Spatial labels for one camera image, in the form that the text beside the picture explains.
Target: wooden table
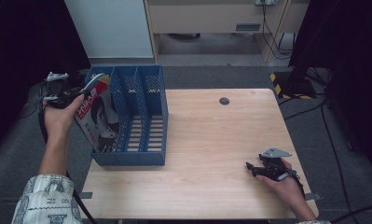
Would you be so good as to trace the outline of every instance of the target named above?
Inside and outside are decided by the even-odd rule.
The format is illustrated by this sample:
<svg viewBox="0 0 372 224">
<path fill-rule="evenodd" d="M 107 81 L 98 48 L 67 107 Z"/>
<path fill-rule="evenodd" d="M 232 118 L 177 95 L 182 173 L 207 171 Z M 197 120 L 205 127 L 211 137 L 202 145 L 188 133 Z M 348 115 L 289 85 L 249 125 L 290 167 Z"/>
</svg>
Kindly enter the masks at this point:
<svg viewBox="0 0 372 224">
<path fill-rule="evenodd" d="M 95 218 L 254 219 L 293 213 L 247 170 L 274 146 L 310 192 L 274 93 L 267 89 L 166 90 L 166 164 L 100 167 L 92 161 L 83 202 Z M 229 105 L 221 105 L 226 97 Z M 314 201 L 308 201 L 318 215 Z"/>
</svg>

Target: sleeve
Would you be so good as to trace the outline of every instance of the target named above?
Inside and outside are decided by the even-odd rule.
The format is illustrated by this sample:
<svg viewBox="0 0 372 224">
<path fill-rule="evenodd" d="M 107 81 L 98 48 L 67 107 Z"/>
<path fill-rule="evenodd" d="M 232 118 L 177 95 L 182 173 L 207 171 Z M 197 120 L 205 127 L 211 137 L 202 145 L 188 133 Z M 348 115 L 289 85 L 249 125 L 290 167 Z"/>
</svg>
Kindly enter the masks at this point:
<svg viewBox="0 0 372 224">
<path fill-rule="evenodd" d="M 329 221 L 304 221 L 298 222 L 297 224 L 331 224 Z"/>
<path fill-rule="evenodd" d="M 18 201 L 12 223 L 82 223 L 73 190 L 73 181 L 63 175 L 32 177 Z"/>
</svg>

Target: gray carpet floor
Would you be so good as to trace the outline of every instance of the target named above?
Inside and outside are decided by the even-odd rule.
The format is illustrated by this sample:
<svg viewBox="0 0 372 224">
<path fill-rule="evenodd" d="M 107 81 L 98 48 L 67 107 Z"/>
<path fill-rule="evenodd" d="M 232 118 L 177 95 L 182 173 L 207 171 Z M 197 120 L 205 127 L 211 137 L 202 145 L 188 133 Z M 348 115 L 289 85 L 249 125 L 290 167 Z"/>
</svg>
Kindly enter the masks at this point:
<svg viewBox="0 0 372 224">
<path fill-rule="evenodd" d="M 215 88 L 269 88 L 273 85 L 269 75 L 275 71 L 288 71 L 287 67 L 272 66 L 164 66 L 166 89 L 215 89 Z M 312 82 L 317 92 L 324 88 Z M 30 90 L 30 102 L 37 98 L 38 84 Z M 319 95 L 312 100 L 278 99 L 284 118 L 315 107 L 324 100 Z M 34 111 L 27 103 L 20 116 Z M 344 176 L 344 186 L 351 209 L 372 205 L 372 166 L 363 153 L 348 150 L 333 112 L 323 106 L 328 129 L 333 138 L 338 160 Z M 319 219 L 332 220 L 349 212 L 338 165 L 330 144 L 321 108 L 296 116 L 286 121 L 287 128 L 300 158 L 312 191 L 319 192 L 323 199 L 317 201 Z M 69 173 L 82 191 L 91 162 L 90 145 L 83 133 L 74 125 L 71 130 L 71 155 Z M 27 180 L 36 174 L 44 152 L 37 120 L 37 113 L 18 119 L 8 131 L 0 146 L 0 224 L 12 219 L 15 202 L 21 196 Z M 372 223 L 372 211 L 356 216 L 359 223 Z M 127 220 L 125 223 L 141 223 Z M 294 219 L 271 220 L 271 223 L 295 223 Z M 356 223 L 347 218 L 340 223 Z"/>
</svg>

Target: magazine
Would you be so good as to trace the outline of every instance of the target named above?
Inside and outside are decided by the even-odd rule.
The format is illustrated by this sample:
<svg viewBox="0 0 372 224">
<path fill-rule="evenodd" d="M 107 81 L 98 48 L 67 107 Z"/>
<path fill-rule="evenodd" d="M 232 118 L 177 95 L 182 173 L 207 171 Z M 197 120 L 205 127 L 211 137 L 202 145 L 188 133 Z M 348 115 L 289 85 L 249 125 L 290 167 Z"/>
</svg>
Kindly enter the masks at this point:
<svg viewBox="0 0 372 224">
<path fill-rule="evenodd" d="M 89 92 L 75 119 L 95 152 L 116 150 L 119 121 L 110 91 L 110 77 L 93 74 L 84 91 Z"/>
</svg>

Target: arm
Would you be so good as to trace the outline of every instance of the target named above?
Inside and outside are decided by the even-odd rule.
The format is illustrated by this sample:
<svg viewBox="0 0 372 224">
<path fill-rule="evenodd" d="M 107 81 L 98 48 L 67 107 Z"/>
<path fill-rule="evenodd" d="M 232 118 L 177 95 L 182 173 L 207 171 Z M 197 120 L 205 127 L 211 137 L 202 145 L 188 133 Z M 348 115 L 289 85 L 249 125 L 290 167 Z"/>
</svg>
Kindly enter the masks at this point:
<svg viewBox="0 0 372 224">
<path fill-rule="evenodd" d="M 56 109 L 47 104 L 45 107 L 45 125 L 48 133 L 46 151 L 38 173 L 66 175 L 69 155 L 69 132 L 73 116 L 84 100 L 81 94 L 65 109 Z"/>
<path fill-rule="evenodd" d="M 283 162 L 287 168 L 291 169 L 290 163 L 285 160 L 283 160 Z M 258 175 L 257 179 L 275 191 L 279 198 L 290 207 L 294 214 L 296 214 L 296 219 L 298 221 L 316 220 L 316 216 L 305 202 L 298 184 L 292 177 L 287 176 L 284 180 L 279 182 L 262 175 Z"/>
</svg>

